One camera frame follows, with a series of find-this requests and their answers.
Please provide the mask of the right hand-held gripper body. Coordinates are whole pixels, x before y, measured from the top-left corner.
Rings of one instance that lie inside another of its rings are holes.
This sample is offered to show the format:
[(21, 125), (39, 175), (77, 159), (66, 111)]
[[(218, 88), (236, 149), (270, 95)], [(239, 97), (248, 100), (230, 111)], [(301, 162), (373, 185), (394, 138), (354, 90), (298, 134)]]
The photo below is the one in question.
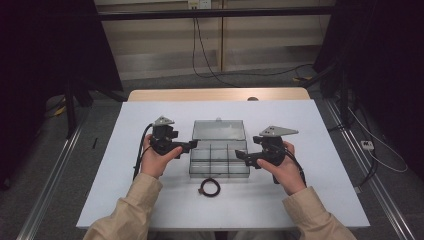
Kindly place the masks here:
[(297, 134), (298, 131), (278, 126), (268, 126), (258, 136), (253, 137), (253, 142), (262, 146), (262, 151), (254, 153), (252, 158), (252, 165), (259, 168), (257, 163), (258, 159), (266, 160), (274, 166), (279, 166), (286, 156), (298, 165), (294, 154), (289, 152), (287, 147), (283, 144), (282, 137), (286, 135)]

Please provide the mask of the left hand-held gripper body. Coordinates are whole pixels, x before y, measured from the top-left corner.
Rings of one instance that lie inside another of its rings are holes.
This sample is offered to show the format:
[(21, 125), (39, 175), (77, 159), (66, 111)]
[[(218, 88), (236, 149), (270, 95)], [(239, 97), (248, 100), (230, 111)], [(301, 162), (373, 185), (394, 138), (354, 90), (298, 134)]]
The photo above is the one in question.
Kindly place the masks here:
[(174, 121), (164, 116), (160, 116), (152, 124), (150, 145), (160, 155), (165, 155), (178, 146), (177, 142), (173, 142), (178, 137), (178, 132), (174, 131), (172, 124)]

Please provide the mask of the transparent grey plastic compartment box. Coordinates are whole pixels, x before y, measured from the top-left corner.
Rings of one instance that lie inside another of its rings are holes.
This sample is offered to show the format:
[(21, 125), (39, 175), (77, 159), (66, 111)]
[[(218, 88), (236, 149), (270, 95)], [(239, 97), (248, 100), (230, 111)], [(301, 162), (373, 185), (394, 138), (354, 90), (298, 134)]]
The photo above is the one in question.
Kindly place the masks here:
[(192, 139), (197, 147), (190, 153), (191, 178), (248, 178), (250, 168), (236, 157), (247, 152), (242, 120), (196, 120)]

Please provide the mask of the person's left hand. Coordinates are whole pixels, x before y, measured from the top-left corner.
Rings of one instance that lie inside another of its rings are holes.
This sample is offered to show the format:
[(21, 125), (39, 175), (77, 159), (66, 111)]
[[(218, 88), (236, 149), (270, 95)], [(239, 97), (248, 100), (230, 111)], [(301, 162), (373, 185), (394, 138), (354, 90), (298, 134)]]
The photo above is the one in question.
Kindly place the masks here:
[(148, 134), (143, 142), (140, 173), (147, 174), (158, 179), (163, 175), (167, 164), (182, 153), (181, 147), (176, 147), (165, 155), (154, 151), (150, 145), (152, 135)]

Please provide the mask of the person's right hand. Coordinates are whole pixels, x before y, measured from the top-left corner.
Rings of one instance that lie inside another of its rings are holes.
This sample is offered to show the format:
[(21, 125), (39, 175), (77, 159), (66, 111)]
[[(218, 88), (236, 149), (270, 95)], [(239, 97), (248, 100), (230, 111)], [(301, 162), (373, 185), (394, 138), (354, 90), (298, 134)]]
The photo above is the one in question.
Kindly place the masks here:
[(300, 175), (299, 167), (288, 155), (285, 156), (279, 166), (275, 166), (263, 159), (258, 159), (257, 163), (262, 169), (265, 169), (276, 178), (288, 196), (306, 188), (306, 184)]

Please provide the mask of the light wooden table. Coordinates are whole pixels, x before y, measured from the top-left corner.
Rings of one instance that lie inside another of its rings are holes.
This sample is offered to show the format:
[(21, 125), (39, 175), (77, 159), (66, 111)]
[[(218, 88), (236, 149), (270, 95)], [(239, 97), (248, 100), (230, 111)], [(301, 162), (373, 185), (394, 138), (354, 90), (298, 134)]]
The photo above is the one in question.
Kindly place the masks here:
[(201, 88), (201, 89), (149, 89), (134, 90), (128, 97), (136, 101), (259, 101), (309, 100), (301, 87), (276, 88)]

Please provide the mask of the black metal stand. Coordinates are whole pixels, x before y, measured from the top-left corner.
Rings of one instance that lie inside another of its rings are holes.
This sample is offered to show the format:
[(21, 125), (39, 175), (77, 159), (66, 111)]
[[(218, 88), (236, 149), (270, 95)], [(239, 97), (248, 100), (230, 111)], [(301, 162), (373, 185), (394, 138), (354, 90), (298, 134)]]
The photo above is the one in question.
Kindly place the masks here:
[(117, 102), (126, 102), (127, 97), (114, 93), (107, 87), (101, 86), (87, 79), (67, 80), (64, 86), (65, 107), (67, 113), (68, 133), (67, 138), (76, 132), (78, 123), (76, 120), (74, 100), (82, 107), (91, 107), (94, 100), (90, 95), (90, 91), (95, 90)]
[(340, 110), (340, 129), (347, 129), (351, 126), (348, 112), (348, 81), (347, 71), (343, 63), (334, 62), (327, 68), (313, 76), (310, 80), (306, 80), (301, 84), (302, 88), (319, 84), (321, 94), (324, 98), (334, 97), (339, 94), (339, 110)]

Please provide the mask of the black horizontal metal bar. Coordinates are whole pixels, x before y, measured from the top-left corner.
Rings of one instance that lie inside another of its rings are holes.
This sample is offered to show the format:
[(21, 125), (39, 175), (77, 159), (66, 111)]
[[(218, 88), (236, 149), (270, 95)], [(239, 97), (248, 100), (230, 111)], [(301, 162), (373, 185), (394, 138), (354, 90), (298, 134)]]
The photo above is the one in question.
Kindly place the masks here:
[(203, 9), (203, 10), (168, 10), (141, 12), (98, 13), (100, 21), (123, 20), (157, 20), (220, 17), (262, 17), (262, 16), (306, 16), (328, 15), (336, 10), (335, 6), (318, 7), (284, 7), (284, 8), (244, 8), (244, 9)]

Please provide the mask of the black curtain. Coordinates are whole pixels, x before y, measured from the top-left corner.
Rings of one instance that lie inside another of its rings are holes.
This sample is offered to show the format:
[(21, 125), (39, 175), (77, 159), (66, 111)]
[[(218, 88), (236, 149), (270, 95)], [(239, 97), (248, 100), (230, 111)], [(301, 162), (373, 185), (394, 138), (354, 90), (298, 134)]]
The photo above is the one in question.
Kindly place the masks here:
[(335, 0), (359, 5), (330, 18), (318, 72), (341, 57), (348, 80), (408, 166), (424, 176), (424, 0)]
[(121, 80), (94, 0), (0, 0), (0, 190), (67, 80), (119, 94)]

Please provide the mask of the white wall outlet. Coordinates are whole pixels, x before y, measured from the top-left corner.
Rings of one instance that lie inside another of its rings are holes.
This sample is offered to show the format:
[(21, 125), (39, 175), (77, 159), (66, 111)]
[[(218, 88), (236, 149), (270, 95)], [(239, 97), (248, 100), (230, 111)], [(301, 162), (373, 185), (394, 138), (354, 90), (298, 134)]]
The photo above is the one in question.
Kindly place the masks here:
[(212, 8), (211, 0), (187, 0), (188, 8), (191, 10), (195, 9), (206, 9), (209, 10)]

